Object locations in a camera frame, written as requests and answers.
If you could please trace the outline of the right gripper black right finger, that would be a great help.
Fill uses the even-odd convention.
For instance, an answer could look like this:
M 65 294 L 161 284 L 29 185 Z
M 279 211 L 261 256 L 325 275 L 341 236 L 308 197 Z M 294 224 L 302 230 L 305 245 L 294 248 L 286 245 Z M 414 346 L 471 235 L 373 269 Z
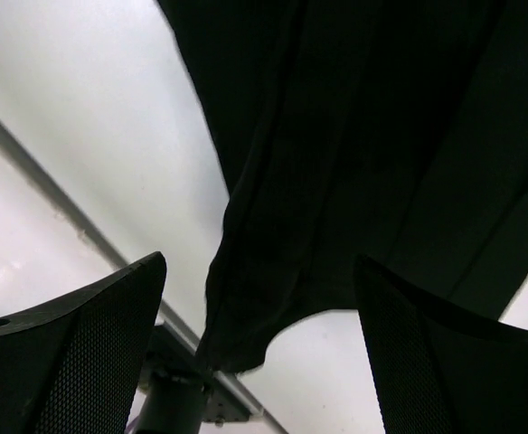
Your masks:
M 528 433 L 528 330 L 417 288 L 372 259 L 354 289 L 388 433 Z

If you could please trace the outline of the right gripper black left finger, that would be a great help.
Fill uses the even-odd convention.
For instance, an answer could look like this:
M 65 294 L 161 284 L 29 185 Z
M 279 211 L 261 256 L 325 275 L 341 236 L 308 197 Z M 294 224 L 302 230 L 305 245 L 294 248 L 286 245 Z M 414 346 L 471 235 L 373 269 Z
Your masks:
M 0 317 L 0 433 L 123 432 L 164 283 L 155 252 Z

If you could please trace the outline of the black pleated skirt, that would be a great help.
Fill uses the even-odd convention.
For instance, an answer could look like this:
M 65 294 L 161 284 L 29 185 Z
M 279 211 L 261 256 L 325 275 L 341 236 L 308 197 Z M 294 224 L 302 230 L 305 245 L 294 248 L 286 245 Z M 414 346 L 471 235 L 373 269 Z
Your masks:
M 163 1 L 230 199 L 197 355 L 353 309 L 367 257 L 497 319 L 528 275 L 528 1 Z

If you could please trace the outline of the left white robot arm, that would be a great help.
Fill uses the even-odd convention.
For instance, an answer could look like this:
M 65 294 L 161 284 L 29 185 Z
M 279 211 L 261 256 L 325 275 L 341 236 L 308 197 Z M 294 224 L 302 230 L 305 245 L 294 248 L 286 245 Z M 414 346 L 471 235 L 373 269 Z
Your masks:
M 211 386 L 190 345 L 164 325 L 153 329 L 138 386 L 146 399 L 136 433 L 200 431 Z

